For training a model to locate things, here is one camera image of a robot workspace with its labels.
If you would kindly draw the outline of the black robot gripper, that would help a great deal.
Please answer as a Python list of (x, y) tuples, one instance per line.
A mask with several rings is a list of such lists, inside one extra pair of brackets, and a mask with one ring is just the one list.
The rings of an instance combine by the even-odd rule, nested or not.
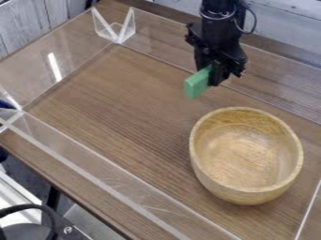
[(235, 14), (223, 19), (190, 22), (186, 41), (194, 48), (196, 70), (210, 70), (208, 86), (218, 86), (233, 74), (242, 76), (247, 56), (241, 47), (246, 16)]

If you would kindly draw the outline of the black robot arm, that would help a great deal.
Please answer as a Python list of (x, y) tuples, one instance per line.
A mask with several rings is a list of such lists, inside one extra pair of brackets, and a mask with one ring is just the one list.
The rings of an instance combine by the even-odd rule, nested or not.
[(190, 22), (186, 41), (194, 48), (196, 70), (208, 72), (207, 86), (218, 86), (230, 75), (242, 76), (247, 56), (241, 47), (246, 9), (239, 0), (202, 0), (200, 22)]

